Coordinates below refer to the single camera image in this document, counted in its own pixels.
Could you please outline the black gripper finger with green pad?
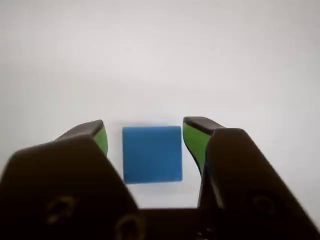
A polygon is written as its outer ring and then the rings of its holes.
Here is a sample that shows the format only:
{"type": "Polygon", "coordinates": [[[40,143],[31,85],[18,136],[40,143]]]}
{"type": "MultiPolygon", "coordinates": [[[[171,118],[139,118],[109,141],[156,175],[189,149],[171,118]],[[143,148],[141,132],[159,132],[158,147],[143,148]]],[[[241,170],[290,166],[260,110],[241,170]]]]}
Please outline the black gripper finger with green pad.
{"type": "Polygon", "coordinates": [[[246,131],[187,116],[182,134],[201,175],[198,207],[211,217],[217,239],[319,239],[315,224],[246,131]]]}
{"type": "Polygon", "coordinates": [[[107,158],[102,120],[15,152],[0,179],[3,240],[138,240],[138,207],[107,158]]]}

